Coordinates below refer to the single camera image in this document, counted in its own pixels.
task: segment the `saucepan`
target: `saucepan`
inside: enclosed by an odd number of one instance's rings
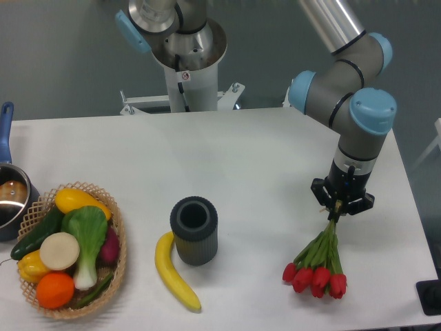
[[[9,148],[14,104],[6,102],[0,114],[0,241],[16,239],[28,208],[39,193],[27,174],[12,165]]]

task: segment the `onion slice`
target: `onion slice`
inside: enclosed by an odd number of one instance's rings
[[[40,247],[40,259],[51,270],[65,270],[73,265],[80,254],[75,237],[66,232],[51,234]]]

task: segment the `light blue joint cap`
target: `light blue joint cap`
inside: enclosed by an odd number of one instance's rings
[[[392,129],[397,103],[383,90],[363,88],[352,96],[349,111],[352,119],[364,131],[382,136]]]
[[[382,72],[392,61],[392,45],[391,43],[389,43],[389,40],[387,40],[387,38],[384,38],[381,34],[377,32],[371,32],[369,33],[369,36],[375,38],[383,49],[383,68],[381,69]]]
[[[140,53],[147,53],[152,49],[143,36],[141,36],[141,33],[133,26],[128,17],[124,15],[122,10],[115,15],[115,21],[125,40],[135,50]]]
[[[309,87],[316,73],[306,70],[298,74],[292,81],[288,91],[288,101],[303,114],[306,113],[306,98],[308,97]]]

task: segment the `tulip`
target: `tulip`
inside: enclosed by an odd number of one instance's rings
[[[294,279],[294,276],[296,276],[296,273],[296,265],[292,262],[288,263],[288,265],[285,267],[285,270],[283,271],[282,280],[291,283]]]
[[[346,293],[346,276],[344,274],[333,274],[329,283],[331,284],[329,295],[334,299],[341,299]]]
[[[325,288],[321,288],[320,286],[311,284],[311,293],[313,297],[323,298],[323,296],[325,295]]]
[[[292,280],[294,291],[303,292],[311,284],[313,275],[314,271],[311,268],[301,268]]]
[[[314,271],[311,284],[319,288],[324,288],[326,284],[328,284],[330,278],[331,272],[329,269],[326,269],[325,267],[318,267],[316,271]]]

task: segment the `gray cylindrical holder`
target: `gray cylindrical holder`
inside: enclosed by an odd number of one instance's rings
[[[203,265],[218,251],[218,215],[207,199],[180,200],[170,215],[179,257],[190,265]]]

